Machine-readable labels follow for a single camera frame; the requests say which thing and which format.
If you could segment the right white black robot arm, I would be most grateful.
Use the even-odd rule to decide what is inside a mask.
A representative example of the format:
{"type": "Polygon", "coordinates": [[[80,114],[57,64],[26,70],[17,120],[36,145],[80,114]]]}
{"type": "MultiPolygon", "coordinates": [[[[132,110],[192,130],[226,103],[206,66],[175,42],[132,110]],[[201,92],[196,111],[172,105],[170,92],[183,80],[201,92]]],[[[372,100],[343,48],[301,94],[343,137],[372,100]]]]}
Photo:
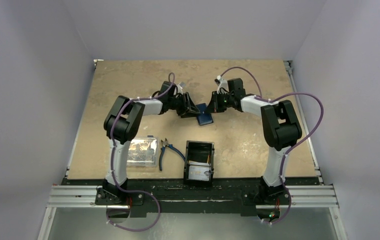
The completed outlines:
{"type": "Polygon", "coordinates": [[[234,108],[261,118],[263,136],[269,150],[266,169],[253,201],[270,204],[285,191],[287,156],[303,133],[294,106],[289,100],[273,101],[247,94],[240,78],[224,80],[219,75],[214,81],[217,89],[211,93],[206,113],[223,113],[228,108],[234,108]]]}

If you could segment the black plastic card box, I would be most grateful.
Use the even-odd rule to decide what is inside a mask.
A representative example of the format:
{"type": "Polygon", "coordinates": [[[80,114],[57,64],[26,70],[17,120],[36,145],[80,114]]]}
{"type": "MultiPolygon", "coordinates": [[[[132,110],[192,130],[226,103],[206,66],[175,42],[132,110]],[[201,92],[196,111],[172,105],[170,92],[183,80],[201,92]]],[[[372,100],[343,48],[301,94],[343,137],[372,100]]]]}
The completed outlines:
{"type": "Polygon", "coordinates": [[[183,183],[198,188],[213,185],[215,145],[209,141],[186,142],[183,183]]]}

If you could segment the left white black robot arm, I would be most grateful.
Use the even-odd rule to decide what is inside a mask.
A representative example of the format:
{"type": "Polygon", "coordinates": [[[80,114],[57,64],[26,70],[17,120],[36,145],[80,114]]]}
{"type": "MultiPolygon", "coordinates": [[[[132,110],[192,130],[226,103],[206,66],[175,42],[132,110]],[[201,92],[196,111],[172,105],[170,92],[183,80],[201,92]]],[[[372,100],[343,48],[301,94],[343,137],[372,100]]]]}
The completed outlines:
{"type": "Polygon", "coordinates": [[[189,93],[180,91],[178,85],[170,81],[164,81],[161,89],[148,97],[120,95],[116,98],[103,124],[110,140],[110,161],[106,177],[97,190],[97,204],[125,204],[132,195],[142,193],[127,189],[129,148],[144,116],[162,115],[169,110],[175,110],[181,118],[200,114],[189,93]]]}

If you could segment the blue leather card holder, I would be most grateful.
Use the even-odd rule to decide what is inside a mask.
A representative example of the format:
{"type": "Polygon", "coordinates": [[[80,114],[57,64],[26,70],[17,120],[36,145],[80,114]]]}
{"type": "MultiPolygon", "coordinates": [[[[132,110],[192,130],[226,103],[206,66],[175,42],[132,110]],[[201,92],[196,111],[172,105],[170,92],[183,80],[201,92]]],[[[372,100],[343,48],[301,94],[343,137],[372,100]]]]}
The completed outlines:
{"type": "Polygon", "coordinates": [[[210,113],[205,113],[205,110],[207,109],[206,103],[197,104],[196,107],[200,112],[199,115],[196,116],[199,126],[206,126],[214,123],[212,115],[210,113]]]}

